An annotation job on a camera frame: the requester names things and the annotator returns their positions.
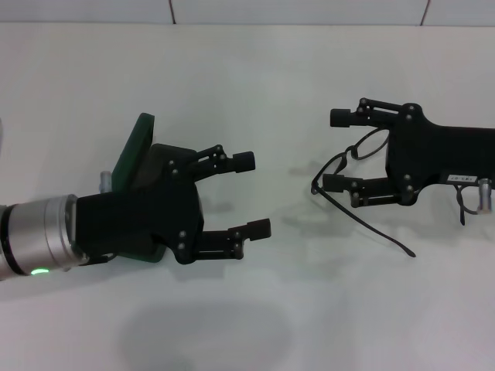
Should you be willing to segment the black thin-framed glasses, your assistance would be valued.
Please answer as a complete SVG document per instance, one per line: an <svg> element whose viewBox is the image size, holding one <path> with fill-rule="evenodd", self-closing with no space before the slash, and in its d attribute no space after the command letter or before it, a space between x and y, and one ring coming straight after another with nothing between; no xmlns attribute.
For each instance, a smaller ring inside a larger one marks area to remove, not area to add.
<svg viewBox="0 0 495 371"><path fill-rule="evenodd" d="M386 146L388 142L388 137L385 138L384 142L376 149L373 151L369 152L368 154L365 155L359 155L358 148L372 135L384 131L384 128L375 128L371 132L367 133L364 135L356 144L351 145L347 147L343 152L340 152L339 154L335 155L332 157L315 175L311 182L311 193L313 195L321 195L324 199L326 199L328 202L330 202L332 205L334 205L338 210L343 212L345 215L347 215L349 218L351 218L353 221L359 223L361 226L367 228L369 231L372 233L376 233L378 236L384 238L385 240L388 240L397 246L399 246L409 257L416 257L416 254L406 247L403 243L397 241L396 239L388 236L385 233L382 233L380 230L377 230L376 228L372 227L370 224L366 223L363 221L361 218L353 214L351 211L346 209L344 206L342 206L340 203L338 203L332 196L328 194L320 185L319 185L319 180L323 177L324 172L329 168L329 166L334 163L337 159L340 159L340 163L336 167L334 171L334 175L337 175L339 172L344 170L347 166L347 154L350 153L351 158L355 161L361 161L364 159L367 159L376 153L378 153L383 147Z"/></svg>

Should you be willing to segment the green glasses case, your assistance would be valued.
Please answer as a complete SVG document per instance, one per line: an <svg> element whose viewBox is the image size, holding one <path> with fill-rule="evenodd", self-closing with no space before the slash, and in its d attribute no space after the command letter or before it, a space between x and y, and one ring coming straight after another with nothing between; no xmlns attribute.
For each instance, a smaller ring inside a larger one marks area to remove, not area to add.
<svg viewBox="0 0 495 371"><path fill-rule="evenodd" d="M128 191L137 179L138 170L152 147L155 117L142 113L112 172L112 189L118 192ZM158 263L164 256L166 246L153 238L161 232L159 223L166 221L166 200L150 189L147 195L133 193L118 195L117 204L112 212L112 232L117 239L120 234L140 233L147 230L146 236L139 236L135 242L119 241L111 252L110 260L117 256L148 263Z"/></svg>

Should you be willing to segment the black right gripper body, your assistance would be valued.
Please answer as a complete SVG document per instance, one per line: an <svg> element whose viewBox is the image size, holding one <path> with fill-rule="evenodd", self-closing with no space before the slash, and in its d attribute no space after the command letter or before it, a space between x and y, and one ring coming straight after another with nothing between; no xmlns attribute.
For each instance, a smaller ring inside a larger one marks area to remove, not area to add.
<svg viewBox="0 0 495 371"><path fill-rule="evenodd" d="M495 188L495 129L437 125L418 104L404 104L390 129L386 171L401 205L431 185L489 179Z"/></svg>

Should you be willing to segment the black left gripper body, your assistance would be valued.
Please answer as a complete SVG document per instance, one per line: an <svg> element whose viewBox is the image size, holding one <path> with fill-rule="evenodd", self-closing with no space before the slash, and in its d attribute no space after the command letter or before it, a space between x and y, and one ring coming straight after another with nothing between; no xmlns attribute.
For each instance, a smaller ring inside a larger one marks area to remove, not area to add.
<svg viewBox="0 0 495 371"><path fill-rule="evenodd" d="M194 150L153 145L129 189L81 197L75 243L91 260L127 254L158 261L168 247L181 264L197 258L203 214Z"/></svg>

